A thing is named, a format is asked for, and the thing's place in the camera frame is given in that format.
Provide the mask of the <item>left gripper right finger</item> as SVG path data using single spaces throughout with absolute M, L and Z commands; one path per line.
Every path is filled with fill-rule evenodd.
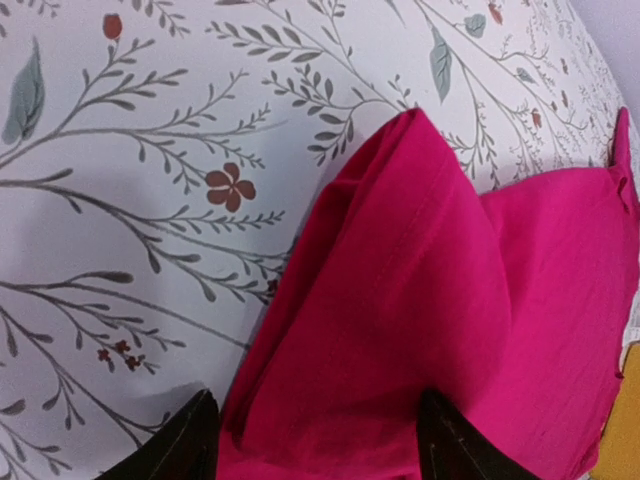
M 429 480 L 535 480 L 509 458 L 437 390 L 420 398 L 417 418 L 420 473 Z

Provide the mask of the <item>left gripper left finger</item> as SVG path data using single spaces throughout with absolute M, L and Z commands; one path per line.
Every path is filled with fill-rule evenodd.
M 214 480 L 219 455 L 218 404 L 198 391 L 140 449 L 97 480 Z

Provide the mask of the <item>red polo shirt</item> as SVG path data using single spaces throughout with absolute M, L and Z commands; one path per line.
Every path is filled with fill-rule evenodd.
M 605 167 L 478 194 L 419 109 L 317 199 L 225 403 L 221 479 L 416 479 L 422 394 L 541 479 L 597 462 L 639 287 L 629 114 Z

